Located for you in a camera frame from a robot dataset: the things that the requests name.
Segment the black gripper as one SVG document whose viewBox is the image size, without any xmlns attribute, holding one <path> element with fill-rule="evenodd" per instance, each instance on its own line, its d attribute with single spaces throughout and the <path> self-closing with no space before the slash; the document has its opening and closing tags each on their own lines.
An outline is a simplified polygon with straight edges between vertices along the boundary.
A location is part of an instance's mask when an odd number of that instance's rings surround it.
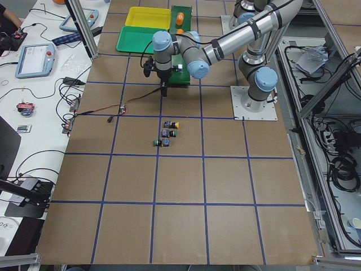
<svg viewBox="0 0 361 271">
<path fill-rule="evenodd" d="M 169 85 L 169 80 L 172 76 L 172 72 L 173 72 L 172 67 L 166 70 L 161 70 L 156 67 L 157 77 L 160 79 L 160 92 L 162 97 L 168 96 L 168 85 Z"/>
</svg>

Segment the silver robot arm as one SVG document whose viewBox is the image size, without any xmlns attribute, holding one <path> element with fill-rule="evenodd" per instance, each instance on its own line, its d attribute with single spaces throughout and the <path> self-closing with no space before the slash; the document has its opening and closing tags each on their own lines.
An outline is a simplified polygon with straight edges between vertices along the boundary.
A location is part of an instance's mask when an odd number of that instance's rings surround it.
<svg viewBox="0 0 361 271">
<path fill-rule="evenodd" d="M 243 15 L 252 13 L 255 15 L 257 12 L 264 10 L 265 6 L 269 4 L 267 0 L 237 0 L 234 5 L 234 11 L 229 26 L 234 28 L 240 24 L 240 18 Z"/>
<path fill-rule="evenodd" d="M 191 77 L 204 78 L 211 65 L 246 46 L 239 58 L 239 70 L 249 88 L 241 98 L 241 105 L 249 112 L 261 112 L 267 98 L 278 82 L 276 72 L 266 65 L 266 51 L 272 45 L 270 37 L 281 39 L 291 20 L 297 15 L 302 1 L 254 1 L 256 14 L 239 18 L 239 25 L 230 32 L 200 47 L 195 31 L 170 34 L 158 31 L 152 37 L 153 59 L 151 67 L 161 80 L 162 96 L 167 96 L 168 83 L 173 68 L 171 58 L 180 54 Z"/>
</svg>

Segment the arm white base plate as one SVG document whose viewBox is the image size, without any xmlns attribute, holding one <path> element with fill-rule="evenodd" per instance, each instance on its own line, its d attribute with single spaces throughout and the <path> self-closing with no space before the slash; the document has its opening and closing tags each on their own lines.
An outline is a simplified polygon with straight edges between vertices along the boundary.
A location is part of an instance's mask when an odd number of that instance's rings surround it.
<svg viewBox="0 0 361 271">
<path fill-rule="evenodd" d="M 272 93 L 264 101 L 255 101 L 248 95 L 248 86 L 230 86 L 235 120 L 277 121 Z"/>
<path fill-rule="evenodd" d="M 222 24 L 223 34 L 230 32 L 239 25 L 237 18 L 234 17 L 233 15 L 222 15 L 221 24 Z"/>
</svg>

